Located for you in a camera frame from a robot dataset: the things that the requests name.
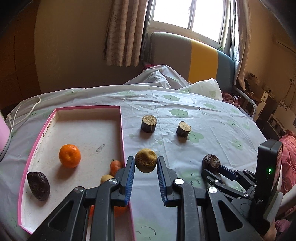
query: beige curtain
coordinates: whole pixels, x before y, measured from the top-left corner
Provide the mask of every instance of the beige curtain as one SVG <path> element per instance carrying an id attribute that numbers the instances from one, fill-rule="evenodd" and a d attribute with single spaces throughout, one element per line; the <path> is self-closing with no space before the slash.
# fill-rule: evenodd
<path id="1" fill-rule="evenodd" d="M 244 78 L 250 48 L 251 16 L 248 1 L 233 0 L 231 2 L 231 53 L 234 60 L 234 84 L 238 80 L 242 89 L 246 89 Z"/>
<path id="2" fill-rule="evenodd" d="M 114 0 L 107 33 L 107 65 L 137 66 L 148 0 Z"/>

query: window frame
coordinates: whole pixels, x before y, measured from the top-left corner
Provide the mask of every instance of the window frame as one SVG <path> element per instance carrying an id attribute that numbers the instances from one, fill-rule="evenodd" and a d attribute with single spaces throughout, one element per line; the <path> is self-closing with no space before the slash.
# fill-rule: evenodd
<path id="1" fill-rule="evenodd" d="M 159 32 L 168 32 L 168 33 L 172 33 L 172 34 L 178 34 L 178 35 L 182 35 L 182 36 L 203 42 L 203 43 L 210 45 L 216 49 L 220 49 L 220 50 L 224 49 L 224 47 L 225 47 L 225 46 L 223 46 L 225 44 L 224 39 L 226 38 L 226 35 L 228 32 L 228 24 L 229 24 L 229 16 L 228 16 L 230 13 L 230 11 L 228 11 L 228 9 L 230 9 L 229 0 L 223 0 L 223 17 L 222 17 L 218 42 L 216 42 L 204 35 L 201 35 L 197 32 L 192 31 L 194 16 L 195 16 L 194 13 L 196 10 L 197 0 L 191 0 L 192 7 L 190 8 L 190 15 L 189 15 L 189 21 L 188 21 L 187 28 L 182 28 L 177 25 L 170 24 L 170 23 L 163 23 L 163 22 L 153 20 L 156 1 L 157 0 L 154 0 L 154 2 L 153 2 L 151 20 L 150 20 L 150 25 L 149 25 L 149 33 L 159 31 Z"/>

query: small carrot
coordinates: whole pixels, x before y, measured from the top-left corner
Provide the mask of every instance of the small carrot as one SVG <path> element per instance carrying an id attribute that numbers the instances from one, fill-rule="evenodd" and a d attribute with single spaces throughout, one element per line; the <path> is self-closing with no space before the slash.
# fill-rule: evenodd
<path id="1" fill-rule="evenodd" d="M 111 173 L 111 175 L 115 177 L 116 172 L 121 168 L 123 168 L 122 163 L 120 161 L 118 161 L 118 160 L 113 160 L 110 163 L 110 173 Z"/>

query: dark brown round object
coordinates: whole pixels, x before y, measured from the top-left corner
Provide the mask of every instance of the dark brown round object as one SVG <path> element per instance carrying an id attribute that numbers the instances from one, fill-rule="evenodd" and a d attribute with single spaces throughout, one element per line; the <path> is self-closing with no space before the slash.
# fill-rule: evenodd
<path id="1" fill-rule="evenodd" d="M 153 115 L 145 115 L 142 118 L 141 129 L 147 133 L 153 133 L 156 127 L 157 119 Z"/>
<path id="2" fill-rule="evenodd" d="M 218 157 L 212 154 L 207 154 L 202 160 L 202 168 L 207 169 L 210 172 L 217 172 L 220 167 L 220 161 Z"/>
<path id="3" fill-rule="evenodd" d="M 45 201 L 50 193 L 50 186 L 46 176 L 42 172 L 29 172 L 27 180 L 35 198 L 39 201 Z"/>
<path id="4" fill-rule="evenodd" d="M 189 132 L 191 131 L 191 126 L 181 121 L 177 128 L 177 135 L 180 137 L 187 137 Z"/>
<path id="5" fill-rule="evenodd" d="M 144 173 L 152 172 L 156 167 L 157 155 L 154 151 L 144 148 L 135 155 L 136 167 Z"/>

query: headboard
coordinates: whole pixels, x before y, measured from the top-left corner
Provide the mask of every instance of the headboard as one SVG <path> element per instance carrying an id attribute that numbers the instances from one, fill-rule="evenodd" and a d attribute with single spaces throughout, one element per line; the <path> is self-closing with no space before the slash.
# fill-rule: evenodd
<path id="1" fill-rule="evenodd" d="M 233 60 L 199 41 L 177 34 L 153 32 L 150 37 L 149 62 L 166 64 L 191 83 L 214 78 L 222 91 L 231 92 Z"/>

